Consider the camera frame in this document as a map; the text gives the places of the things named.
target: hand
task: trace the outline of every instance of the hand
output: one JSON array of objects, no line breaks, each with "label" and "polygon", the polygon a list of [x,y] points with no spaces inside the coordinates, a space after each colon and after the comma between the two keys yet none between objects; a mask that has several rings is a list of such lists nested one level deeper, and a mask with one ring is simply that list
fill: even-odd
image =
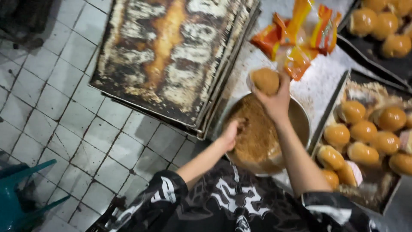
[{"label": "hand", "polygon": [[238,129],[242,127],[244,121],[245,119],[233,120],[220,135],[219,140],[221,141],[224,152],[230,151],[234,148]]},{"label": "hand", "polygon": [[267,96],[254,89],[253,93],[265,107],[267,114],[274,123],[282,123],[289,120],[289,102],[290,102],[290,77],[288,75],[279,75],[280,88],[275,95]]}]

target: dirty baking tray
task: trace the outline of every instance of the dirty baking tray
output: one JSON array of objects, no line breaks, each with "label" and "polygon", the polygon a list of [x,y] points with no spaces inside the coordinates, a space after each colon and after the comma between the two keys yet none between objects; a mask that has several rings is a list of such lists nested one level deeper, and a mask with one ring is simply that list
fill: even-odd
[{"label": "dirty baking tray", "polygon": [[[364,84],[368,86],[377,86],[376,84],[383,86],[387,90],[389,96],[400,97],[403,101],[412,98],[412,94],[405,91],[403,86],[394,84],[380,77],[369,77],[356,70],[345,72],[332,95],[330,103],[326,107],[325,114],[321,118],[318,128],[315,130],[309,146],[308,151],[313,159],[316,160],[315,157],[318,149],[324,144],[322,135],[325,127],[335,121],[339,122],[335,113],[335,108],[340,104],[344,97],[346,99],[359,100],[362,104],[374,109],[373,104],[376,104],[376,102],[373,101],[374,98],[364,96],[375,96],[376,93],[369,89],[373,87],[366,88],[363,86]],[[359,188],[341,186],[340,192],[358,205],[374,212],[384,214],[398,189],[401,177],[391,172],[389,169],[386,169],[387,167],[383,169],[372,169],[361,165],[359,165],[359,167],[362,171],[364,182]]]},{"label": "dirty baking tray", "polygon": [[361,0],[355,0],[338,27],[337,44],[360,65],[372,71],[377,76],[403,85],[409,89],[412,85],[412,52],[406,57],[386,59],[380,55],[382,42],[371,36],[360,38],[351,35],[347,30],[350,15],[360,7]]},{"label": "dirty baking tray", "polygon": [[198,127],[245,2],[114,0],[90,85],[134,108]]}]

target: person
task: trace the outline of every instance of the person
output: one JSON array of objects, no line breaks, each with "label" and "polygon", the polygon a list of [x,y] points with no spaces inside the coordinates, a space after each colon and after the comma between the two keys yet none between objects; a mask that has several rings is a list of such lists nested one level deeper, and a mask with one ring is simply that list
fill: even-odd
[{"label": "person", "polygon": [[112,224],[115,231],[375,232],[354,203],[333,192],[288,117],[290,80],[276,95],[254,94],[275,124],[294,196],[221,157],[236,144],[239,121],[176,172],[162,170]]}]

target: tray of buns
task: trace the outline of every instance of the tray of buns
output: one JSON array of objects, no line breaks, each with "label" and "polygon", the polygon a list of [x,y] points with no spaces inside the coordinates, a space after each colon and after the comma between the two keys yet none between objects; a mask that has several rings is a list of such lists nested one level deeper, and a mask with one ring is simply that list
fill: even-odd
[{"label": "tray of buns", "polygon": [[335,191],[384,214],[401,175],[412,175],[411,128],[412,94],[380,77],[349,70],[309,153]]},{"label": "tray of buns", "polygon": [[355,0],[338,27],[337,44],[377,76],[412,84],[412,1]]}]

